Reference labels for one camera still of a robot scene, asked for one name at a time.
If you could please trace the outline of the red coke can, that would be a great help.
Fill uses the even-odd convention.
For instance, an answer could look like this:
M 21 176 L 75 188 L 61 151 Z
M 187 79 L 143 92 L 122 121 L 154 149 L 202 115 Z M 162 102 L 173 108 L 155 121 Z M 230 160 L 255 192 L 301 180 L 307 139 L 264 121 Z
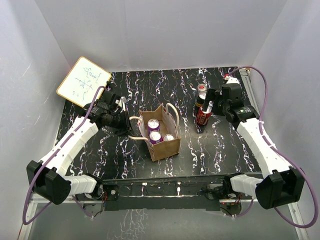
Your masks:
M 212 107 L 208 106 L 207 110 L 204 111 L 203 107 L 201 106 L 198 110 L 197 116 L 196 116 L 196 122 L 199 126 L 205 126 L 212 113 Z

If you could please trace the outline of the red-tab soda can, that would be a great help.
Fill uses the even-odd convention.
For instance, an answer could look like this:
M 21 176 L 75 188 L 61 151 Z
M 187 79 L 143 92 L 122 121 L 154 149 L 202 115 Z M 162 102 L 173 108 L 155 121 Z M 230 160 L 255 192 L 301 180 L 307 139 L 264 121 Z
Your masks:
M 208 87 L 204 84 L 204 83 L 200 83 L 198 86 L 197 86 L 197 90 L 199 92 L 206 92 L 208 90 Z

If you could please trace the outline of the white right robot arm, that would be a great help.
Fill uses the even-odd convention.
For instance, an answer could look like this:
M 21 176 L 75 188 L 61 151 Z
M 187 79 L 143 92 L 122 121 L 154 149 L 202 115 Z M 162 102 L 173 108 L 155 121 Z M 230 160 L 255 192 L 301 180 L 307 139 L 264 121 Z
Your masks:
M 267 138 L 257 111 L 252 105 L 244 104 L 239 80 L 225 76 L 221 89 L 208 89 L 204 106 L 210 102 L 210 112 L 224 116 L 245 140 L 263 176 L 226 175 L 222 184 L 223 194 L 230 199 L 240 193 L 251 196 L 266 210 L 297 202 L 305 180 L 296 168 L 273 150 L 275 145 Z

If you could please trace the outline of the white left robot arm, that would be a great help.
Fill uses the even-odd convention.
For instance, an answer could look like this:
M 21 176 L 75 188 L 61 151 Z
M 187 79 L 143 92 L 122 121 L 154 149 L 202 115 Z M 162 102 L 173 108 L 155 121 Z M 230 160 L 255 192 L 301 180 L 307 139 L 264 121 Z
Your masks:
M 41 160 L 32 160 L 27 165 L 31 191 L 55 205 L 78 194 L 99 199 L 104 188 L 97 177 L 91 174 L 68 176 L 67 171 L 80 150 L 101 128 L 114 128 L 118 136 L 132 133 L 126 101 L 123 96 L 105 91 L 100 99 L 86 104 L 57 145 Z

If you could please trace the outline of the purple fanta can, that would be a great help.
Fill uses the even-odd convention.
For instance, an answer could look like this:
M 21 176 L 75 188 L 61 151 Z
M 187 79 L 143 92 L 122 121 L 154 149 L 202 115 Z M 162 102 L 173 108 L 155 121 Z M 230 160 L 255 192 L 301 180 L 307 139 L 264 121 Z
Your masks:
M 147 122 L 147 130 L 148 130 L 148 133 L 153 132 L 153 131 L 159 131 L 160 130 L 160 122 L 155 118 L 150 119 Z

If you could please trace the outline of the purple soda can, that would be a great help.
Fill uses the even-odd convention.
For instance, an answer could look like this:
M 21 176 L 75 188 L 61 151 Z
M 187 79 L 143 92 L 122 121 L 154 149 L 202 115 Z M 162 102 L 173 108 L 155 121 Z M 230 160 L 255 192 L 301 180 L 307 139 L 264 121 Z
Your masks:
M 160 131 L 154 130 L 149 134 L 149 141 L 152 145 L 158 144 L 163 141 L 163 136 Z

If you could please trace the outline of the red soda can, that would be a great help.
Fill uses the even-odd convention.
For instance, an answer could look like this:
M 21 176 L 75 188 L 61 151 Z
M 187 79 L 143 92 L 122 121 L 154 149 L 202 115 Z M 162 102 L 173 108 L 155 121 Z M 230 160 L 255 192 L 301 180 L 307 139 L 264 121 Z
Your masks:
M 174 140 L 175 139 L 175 137 L 172 135 L 172 134 L 166 134 L 164 137 L 163 137 L 163 141 L 164 142 L 169 142 L 169 141 L 172 141 L 172 140 Z

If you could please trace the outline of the small white whiteboard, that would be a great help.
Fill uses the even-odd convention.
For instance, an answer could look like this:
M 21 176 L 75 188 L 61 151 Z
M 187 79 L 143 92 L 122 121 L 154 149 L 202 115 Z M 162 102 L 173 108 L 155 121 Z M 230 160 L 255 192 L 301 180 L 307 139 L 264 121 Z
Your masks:
M 83 108 L 102 95 L 102 88 L 99 89 L 98 94 L 96 91 L 100 86 L 107 86 L 111 77 L 111 73 L 81 56 L 59 85 L 56 93 Z

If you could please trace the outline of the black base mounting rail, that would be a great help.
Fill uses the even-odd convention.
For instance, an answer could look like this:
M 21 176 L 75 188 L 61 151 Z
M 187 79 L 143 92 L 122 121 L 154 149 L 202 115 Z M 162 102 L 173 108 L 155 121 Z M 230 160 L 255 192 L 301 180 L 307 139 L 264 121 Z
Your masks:
M 227 204 L 250 202 L 243 193 L 225 193 L 223 175 L 192 175 L 100 180 L 80 200 L 100 201 L 104 211 L 133 209 L 219 211 Z

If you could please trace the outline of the aluminium frame profile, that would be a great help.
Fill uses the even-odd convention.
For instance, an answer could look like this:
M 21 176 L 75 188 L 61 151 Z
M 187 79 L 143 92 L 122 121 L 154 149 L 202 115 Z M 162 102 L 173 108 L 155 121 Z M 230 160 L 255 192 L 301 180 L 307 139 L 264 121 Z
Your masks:
M 81 208 L 101 202 L 100 210 L 130 209 L 205 209 L 218 211 L 220 202 L 238 205 L 242 197 L 257 200 L 266 210 L 298 202 L 305 181 L 289 173 L 274 173 L 265 179 L 235 173 L 221 179 L 212 176 L 105 180 L 98 182 L 93 196 L 71 193 L 71 183 L 56 183 L 46 193 L 37 193 L 50 204 L 60 205 L 73 199 Z

